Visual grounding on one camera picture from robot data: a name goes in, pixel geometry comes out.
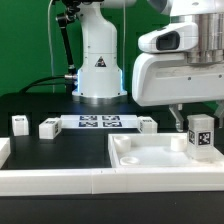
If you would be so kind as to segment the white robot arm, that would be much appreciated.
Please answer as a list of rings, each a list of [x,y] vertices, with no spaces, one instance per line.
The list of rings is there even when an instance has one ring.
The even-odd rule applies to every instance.
[[[98,103],[117,98],[122,72],[116,59],[116,28],[103,8],[132,6],[137,0],[86,0],[78,13],[83,31],[83,65],[73,96]],[[183,129],[179,106],[216,101],[224,121],[224,0],[147,0],[170,23],[142,35],[132,73],[132,97],[141,106],[167,105]]]

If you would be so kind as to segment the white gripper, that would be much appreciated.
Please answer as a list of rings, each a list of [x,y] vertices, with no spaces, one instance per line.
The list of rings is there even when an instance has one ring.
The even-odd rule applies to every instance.
[[[215,116],[223,128],[224,63],[188,65],[184,53],[142,53],[134,63],[132,96],[140,106],[170,105],[178,132],[182,103],[220,100]]]

